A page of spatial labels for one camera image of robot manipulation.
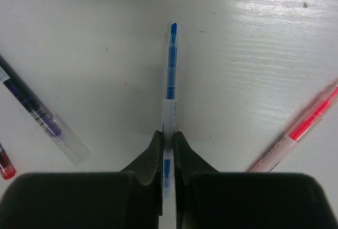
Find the blue highlighter pen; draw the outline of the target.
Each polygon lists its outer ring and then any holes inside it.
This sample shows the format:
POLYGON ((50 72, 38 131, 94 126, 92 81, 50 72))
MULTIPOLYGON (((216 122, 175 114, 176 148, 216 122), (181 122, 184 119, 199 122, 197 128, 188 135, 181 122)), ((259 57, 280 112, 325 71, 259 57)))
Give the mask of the blue highlighter pen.
POLYGON ((163 154, 163 199, 170 194, 171 164, 172 164, 172 139, 176 133, 176 73, 177 73, 177 24, 170 28, 168 42, 168 56, 164 71, 164 92, 162 100, 162 133, 164 136, 163 154))

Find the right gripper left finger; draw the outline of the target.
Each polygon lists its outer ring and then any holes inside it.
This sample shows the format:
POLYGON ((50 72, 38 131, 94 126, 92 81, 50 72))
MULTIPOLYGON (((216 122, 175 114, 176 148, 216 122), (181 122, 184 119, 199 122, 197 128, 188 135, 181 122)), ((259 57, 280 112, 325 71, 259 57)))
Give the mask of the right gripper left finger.
POLYGON ((1 200, 1 228, 158 228, 163 135, 119 172, 27 173, 1 200))

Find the pink highlighter pen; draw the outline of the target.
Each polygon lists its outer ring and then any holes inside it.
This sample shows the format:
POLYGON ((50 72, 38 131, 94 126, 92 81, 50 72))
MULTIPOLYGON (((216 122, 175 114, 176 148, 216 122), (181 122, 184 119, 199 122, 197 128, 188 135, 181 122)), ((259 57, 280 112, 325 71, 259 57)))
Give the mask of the pink highlighter pen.
POLYGON ((337 80, 328 85, 310 102, 285 129, 248 172, 272 172, 291 153, 302 139, 318 124, 337 102, 337 80))

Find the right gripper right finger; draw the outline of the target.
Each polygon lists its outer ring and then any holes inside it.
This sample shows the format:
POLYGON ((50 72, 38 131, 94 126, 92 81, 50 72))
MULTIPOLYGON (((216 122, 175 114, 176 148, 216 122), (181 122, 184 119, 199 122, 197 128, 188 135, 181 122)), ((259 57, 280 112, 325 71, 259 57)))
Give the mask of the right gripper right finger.
POLYGON ((337 228, 324 190, 300 173, 219 172, 173 137, 177 228, 337 228))

